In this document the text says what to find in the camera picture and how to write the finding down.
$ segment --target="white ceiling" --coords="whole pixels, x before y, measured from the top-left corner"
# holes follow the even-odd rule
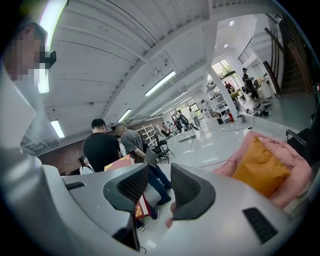
[[[49,73],[50,92],[41,95],[44,115],[33,122],[42,123],[46,132],[32,137],[35,128],[29,129],[23,143],[39,142],[24,148],[42,153],[88,135],[94,118],[110,125],[127,109],[132,109],[130,117],[150,115],[159,107],[164,112],[181,92],[188,90],[186,98],[198,91],[206,82],[206,44],[212,49],[217,45],[215,55],[220,55],[233,48],[245,29],[245,16],[233,17],[224,9],[231,18],[212,23],[216,40],[204,41],[210,14],[227,8],[228,2],[244,5],[231,0],[216,8],[210,0],[69,1],[53,37],[57,61]],[[243,10],[240,14],[251,11]],[[172,70],[176,76],[171,82],[144,95]],[[53,119],[59,120],[66,137],[60,141],[48,125]]]

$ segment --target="laptop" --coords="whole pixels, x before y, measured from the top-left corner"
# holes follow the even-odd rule
[[[146,150],[144,161],[153,167],[157,167],[158,155],[153,152],[150,148]]]

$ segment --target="gray t-shirt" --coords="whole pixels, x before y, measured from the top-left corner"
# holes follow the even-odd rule
[[[132,153],[135,149],[140,149],[143,152],[141,136],[135,130],[126,130],[120,139],[127,154]]]

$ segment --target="pink jacket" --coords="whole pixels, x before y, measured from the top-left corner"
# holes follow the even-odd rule
[[[240,148],[224,165],[213,172],[231,177],[255,136],[291,171],[290,176],[269,197],[278,207],[284,208],[299,195],[311,176],[311,167],[307,161],[287,143],[255,131],[249,131]]]

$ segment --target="white sneaker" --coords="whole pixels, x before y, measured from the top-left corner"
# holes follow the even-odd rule
[[[137,230],[139,230],[140,232],[143,232],[143,231],[145,231],[145,227],[141,226],[140,228],[137,228]]]
[[[154,223],[157,223],[157,222],[159,221],[160,210],[159,210],[159,208],[157,207],[157,208],[155,209],[155,211],[157,212],[157,213],[156,213],[157,217],[156,217],[156,219],[152,219],[152,220],[153,220]]]

